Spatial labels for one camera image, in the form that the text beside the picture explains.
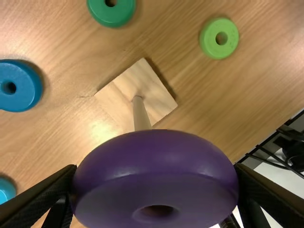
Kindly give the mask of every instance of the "wooden base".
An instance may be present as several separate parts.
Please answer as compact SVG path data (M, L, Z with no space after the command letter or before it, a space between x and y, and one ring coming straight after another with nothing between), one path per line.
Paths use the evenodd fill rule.
M142 58L95 94L102 108L121 126L134 130L132 100L143 98L151 125L171 113L177 103L156 73Z

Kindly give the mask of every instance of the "table surface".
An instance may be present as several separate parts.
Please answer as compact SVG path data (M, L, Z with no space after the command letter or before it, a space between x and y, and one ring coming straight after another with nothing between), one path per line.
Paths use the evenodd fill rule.
M18 192L121 134L93 95L142 57L179 104L156 127L206 138L232 162L304 106L302 0L138 0L119 29L94 21L84 0L2 0L0 10L0 58L35 64L45 86L32 110L0 111L0 171ZM223 16L240 43L217 61L198 36Z

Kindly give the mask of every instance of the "purple disc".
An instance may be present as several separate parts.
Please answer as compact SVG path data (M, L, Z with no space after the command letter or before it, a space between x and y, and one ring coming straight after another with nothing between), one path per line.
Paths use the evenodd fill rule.
M72 206L89 228L211 227L238 200L232 163L210 142L172 130L113 138L88 154Z

